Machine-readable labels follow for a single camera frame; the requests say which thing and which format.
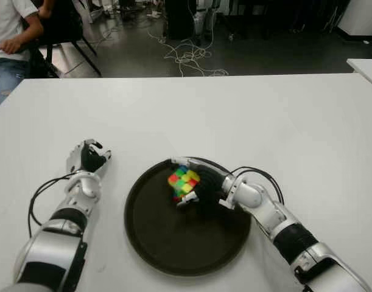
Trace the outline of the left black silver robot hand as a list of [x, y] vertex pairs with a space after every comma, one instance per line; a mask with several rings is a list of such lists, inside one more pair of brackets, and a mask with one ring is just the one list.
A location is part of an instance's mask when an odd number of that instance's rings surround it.
[[66, 160], [67, 173], [90, 172], [103, 178], [112, 153], [110, 150], [100, 152], [102, 149], [102, 144], [95, 139], [86, 139], [79, 143]]

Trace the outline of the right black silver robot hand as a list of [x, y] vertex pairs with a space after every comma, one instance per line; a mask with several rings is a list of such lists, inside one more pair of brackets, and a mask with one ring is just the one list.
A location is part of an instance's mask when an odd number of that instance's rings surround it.
[[200, 177], [200, 182], [176, 204], [176, 208], [180, 212], [195, 209], [202, 218], [215, 217], [219, 213], [221, 195], [225, 193], [223, 185], [231, 177], [230, 171], [216, 162], [199, 157], [173, 156], [170, 161], [173, 165], [187, 167]]

